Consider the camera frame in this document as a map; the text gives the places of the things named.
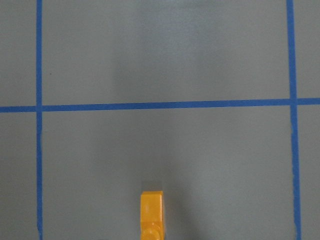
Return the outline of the orange trapezoid block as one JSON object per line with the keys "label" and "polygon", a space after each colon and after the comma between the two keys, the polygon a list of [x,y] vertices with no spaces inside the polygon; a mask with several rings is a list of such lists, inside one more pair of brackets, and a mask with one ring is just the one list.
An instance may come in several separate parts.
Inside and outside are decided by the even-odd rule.
{"label": "orange trapezoid block", "polygon": [[143,191],[140,196],[140,239],[164,240],[165,204],[164,193],[160,191]]}

